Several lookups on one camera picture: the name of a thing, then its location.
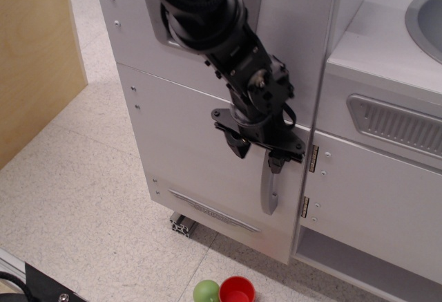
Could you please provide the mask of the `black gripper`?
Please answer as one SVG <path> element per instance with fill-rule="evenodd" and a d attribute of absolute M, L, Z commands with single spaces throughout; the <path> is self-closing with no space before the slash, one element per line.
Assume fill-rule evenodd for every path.
<path fill-rule="evenodd" d="M 252 144 L 269 150 L 268 165 L 273 174 L 282 171 L 287 159 L 302 162 L 306 146 L 295 133 L 296 116 L 289 112 L 292 123 L 285 122 L 283 114 L 267 116 L 252 122 L 236 108 L 216 108 L 211 112 L 215 128 L 222 131 L 230 149 L 244 159 Z"/>

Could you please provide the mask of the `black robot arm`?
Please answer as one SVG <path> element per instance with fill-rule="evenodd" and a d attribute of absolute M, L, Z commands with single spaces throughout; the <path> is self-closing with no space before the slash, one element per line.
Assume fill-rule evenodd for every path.
<path fill-rule="evenodd" d="M 284 63 L 265 50 L 248 24 L 243 0 L 160 0 L 162 19 L 183 49 L 205 57 L 231 96 L 228 109 L 211 116 L 227 144 L 244 158 L 251 144 L 268 150 L 272 173 L 302 162 L 305 143 L 294 133 L 296 114 L 287 101 L 294 86 Z"/>

